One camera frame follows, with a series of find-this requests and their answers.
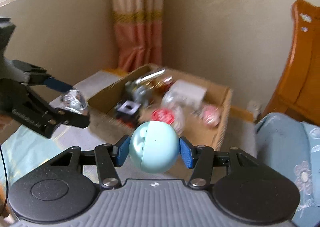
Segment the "light blue round case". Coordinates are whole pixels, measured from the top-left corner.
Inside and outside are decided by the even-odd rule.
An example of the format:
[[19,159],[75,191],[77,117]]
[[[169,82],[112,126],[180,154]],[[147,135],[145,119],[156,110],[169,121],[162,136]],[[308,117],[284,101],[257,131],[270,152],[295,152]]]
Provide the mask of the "light blue round case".
[[131,135],[129,156],[146,173],[163,173],[175,163],[180,152],[176,131],[161,121],[147,121]]

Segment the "pink keychain charm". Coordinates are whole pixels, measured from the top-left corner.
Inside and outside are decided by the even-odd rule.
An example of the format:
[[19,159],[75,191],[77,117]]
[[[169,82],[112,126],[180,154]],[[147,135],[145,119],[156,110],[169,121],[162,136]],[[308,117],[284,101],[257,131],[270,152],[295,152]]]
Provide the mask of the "pink keychain charm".
[[216,127],[221,120],[220,108],[215,105],[204,105],[201,111],[201,119],[208,127]]

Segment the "grey checked bed sheet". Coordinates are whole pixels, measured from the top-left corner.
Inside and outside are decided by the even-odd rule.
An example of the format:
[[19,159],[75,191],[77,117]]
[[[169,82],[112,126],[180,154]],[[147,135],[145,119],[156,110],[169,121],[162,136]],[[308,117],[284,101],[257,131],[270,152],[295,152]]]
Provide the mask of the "grey checked bed sheet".
[[[2,145],[1,187],[12,185],[15,181],[55,157],[71,146],[80,146],[82,150],[93,150],[106,141],[95,135],[89,128],[60,126],[51,139],[20,126]],[[252,156],[257,155],[254,124],[238,118],[229,118],[221,151],[237,146]],[[121,180],[137,179],[185,179],[191,171],[181,159],[167,172],[150,174],[136,168],[129,158],[117,169]]]

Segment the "medical cotton swab jar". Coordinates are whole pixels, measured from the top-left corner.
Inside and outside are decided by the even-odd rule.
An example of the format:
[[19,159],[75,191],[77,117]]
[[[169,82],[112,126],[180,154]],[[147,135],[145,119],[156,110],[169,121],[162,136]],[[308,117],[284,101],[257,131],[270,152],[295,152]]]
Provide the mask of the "medical cotton swab jar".
[[165,93],[161,106],[169,108],[179,105],[198,110],[202,105],[206,92],[207,89],[205,87],[179,79]]

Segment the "red toy train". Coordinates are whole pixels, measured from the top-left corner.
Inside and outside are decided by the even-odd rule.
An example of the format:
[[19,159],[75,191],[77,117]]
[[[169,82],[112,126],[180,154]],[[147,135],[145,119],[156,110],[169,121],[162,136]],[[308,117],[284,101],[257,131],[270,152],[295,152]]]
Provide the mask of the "red toy train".
[[174,83],[172,76],[163,76],[155,79],[155,88],[161,92],[167,92]]

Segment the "clear silver toy car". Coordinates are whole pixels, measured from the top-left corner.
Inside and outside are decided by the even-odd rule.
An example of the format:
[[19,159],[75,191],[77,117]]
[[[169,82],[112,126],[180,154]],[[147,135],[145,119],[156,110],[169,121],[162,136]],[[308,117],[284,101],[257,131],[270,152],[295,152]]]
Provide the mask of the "clear silver toy car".
[[71,89],[64,93],[60,100],[64,110],[89,116],[87,100],[78,89]]

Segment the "pink orange curtain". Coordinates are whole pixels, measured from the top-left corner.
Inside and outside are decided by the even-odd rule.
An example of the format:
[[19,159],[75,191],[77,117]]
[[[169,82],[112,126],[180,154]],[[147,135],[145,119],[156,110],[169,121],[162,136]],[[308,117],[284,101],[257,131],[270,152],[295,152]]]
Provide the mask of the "pink orange curtain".
[[163,0],[112,0],[118,67],[162,62]]

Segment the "grey bear figurine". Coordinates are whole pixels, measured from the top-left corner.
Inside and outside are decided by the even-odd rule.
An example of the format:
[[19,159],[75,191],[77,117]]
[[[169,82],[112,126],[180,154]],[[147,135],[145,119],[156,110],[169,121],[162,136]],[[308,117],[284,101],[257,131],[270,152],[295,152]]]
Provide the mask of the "grey bear figurine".
[[141,104],[144,108],[153,102],[151,90],[144,85],[137,85],[133,81],[128,81],[125,83],[124,89],[128,100]]

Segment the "red lid round container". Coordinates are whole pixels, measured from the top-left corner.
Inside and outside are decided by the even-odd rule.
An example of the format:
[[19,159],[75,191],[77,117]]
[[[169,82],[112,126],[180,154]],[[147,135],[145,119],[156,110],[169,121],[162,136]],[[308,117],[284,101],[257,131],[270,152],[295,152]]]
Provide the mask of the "red lid round container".
[[170,125],[178,135],[183,133],[185,127],[185,117],[180,106],[175,106],[172,109],[167,107],[146,109],[143,118],[145,121],[164,122]]

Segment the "blue floral pillow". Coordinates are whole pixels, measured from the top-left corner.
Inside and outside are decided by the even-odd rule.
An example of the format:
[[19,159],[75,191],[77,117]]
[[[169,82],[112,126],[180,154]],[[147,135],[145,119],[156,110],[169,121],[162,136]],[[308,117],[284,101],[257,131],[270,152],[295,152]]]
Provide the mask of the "blue floral pillow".
[[255,126],[257,158],[295,183],[296,226],[319,226],[319,126],[270,113]]

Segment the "wooden headboard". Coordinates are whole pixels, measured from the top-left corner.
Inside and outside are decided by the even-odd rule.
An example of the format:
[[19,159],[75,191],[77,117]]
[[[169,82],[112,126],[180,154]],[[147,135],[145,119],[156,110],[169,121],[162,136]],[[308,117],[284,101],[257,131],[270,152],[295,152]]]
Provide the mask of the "wooden headboard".
[[319,125],[319,7],[297,0],[292,18],[291,51],[263,116],[278,112]]

